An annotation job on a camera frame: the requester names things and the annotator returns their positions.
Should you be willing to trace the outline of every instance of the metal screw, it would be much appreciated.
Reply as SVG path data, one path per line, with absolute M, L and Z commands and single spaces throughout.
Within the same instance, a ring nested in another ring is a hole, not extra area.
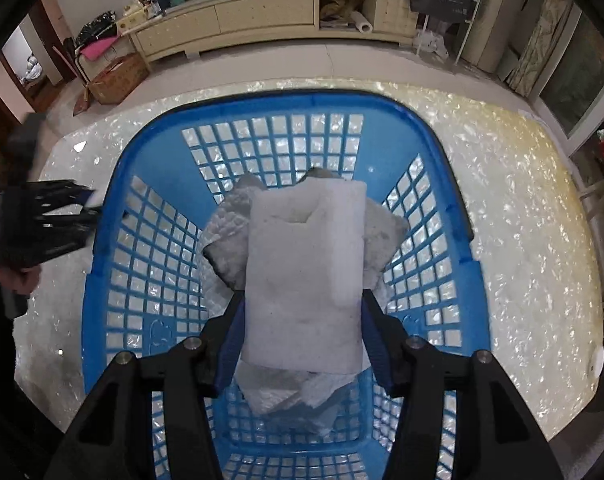
M 424 342 L 424 339 L 422 339 L 421 337 L 412 335 L 406 340 L 406 346 L 412 348 L 413 350 L 419 350 L 424 346 Z
M 133 352 L 123 351 L 115 356 L 115 362 L 118 365 L 125 365 L 130 363 L 131 359 L 134 357 Z
M 202 346 L 202 340 L 198 337 L 192 336 L 184 339 L 184 348 L 186 350 L 197 350 Z
M 488 350 L 480 350 L 477 352 L 477 360 L 483 365 L 490 363 L 492 359 L 493 356 Z

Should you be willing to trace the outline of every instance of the paper roll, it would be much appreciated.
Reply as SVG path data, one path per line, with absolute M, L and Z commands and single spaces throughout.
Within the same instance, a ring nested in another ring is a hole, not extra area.
M 371 25 L 370 22 L 364 16 L 362 16 L 362 14 L 357 12 L 357 10 L 353 10 L 351 12 L 351 20 L 353 20 L 355 27 L 362 34 L 370 34 L 373 32 L 373 25 Z

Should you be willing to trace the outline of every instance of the human hand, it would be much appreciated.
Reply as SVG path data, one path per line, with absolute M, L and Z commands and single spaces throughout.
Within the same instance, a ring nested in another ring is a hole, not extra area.
M 22 296 L 30 296 L 39 285 L 42 267 L 31 267 L 17 272 L 11 269 L 0 269 L 0 285 Z

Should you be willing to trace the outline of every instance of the pink cloth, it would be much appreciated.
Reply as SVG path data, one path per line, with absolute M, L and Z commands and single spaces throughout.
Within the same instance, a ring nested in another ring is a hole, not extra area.
M 94 41 L 80 50 L 80 54 L 86 56 L 89 61 L 96 61 L 98 57 L 104 54 L 117 40 L 119 40 L 119 36 L 112 36 L 111 38 Z

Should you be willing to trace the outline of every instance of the tiled floor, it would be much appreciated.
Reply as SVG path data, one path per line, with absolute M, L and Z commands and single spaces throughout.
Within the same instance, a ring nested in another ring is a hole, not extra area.
M 374 41 L 316 43 L 286 41 L 238 46 L 203 54 L 188 61 L 183 54 L 156 62 L 150 77 L 116 107 L 94 104 L 87 112 L 72 116 L 82 91 L 74 81 L 48 114 L 48 123 L 63 137 L 98 119 L 155 99 L 212 86 L 273 78 L 347 77 L 381 82 L 410 83 L 464 95 L 502 106 L 531 112 L 527 102 L 479 71 L 452 67 L 434 59 L 429 64 L 412 52 Z

